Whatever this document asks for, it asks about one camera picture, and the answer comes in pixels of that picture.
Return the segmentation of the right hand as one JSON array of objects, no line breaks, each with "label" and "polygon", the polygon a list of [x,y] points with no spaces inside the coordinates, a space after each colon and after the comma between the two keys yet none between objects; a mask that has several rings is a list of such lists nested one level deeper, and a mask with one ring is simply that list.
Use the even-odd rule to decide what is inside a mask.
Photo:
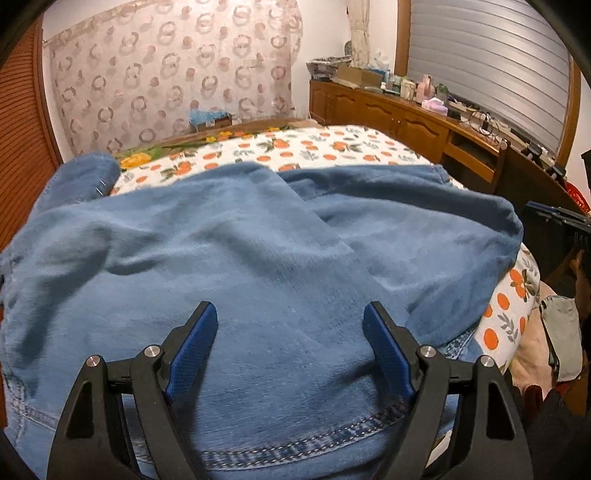
[{"label": "right hand", "polygon": [[575,304],[579,321],[583,323],[590,316],[590,254],[579,250],[569,263],[575,275]]}]

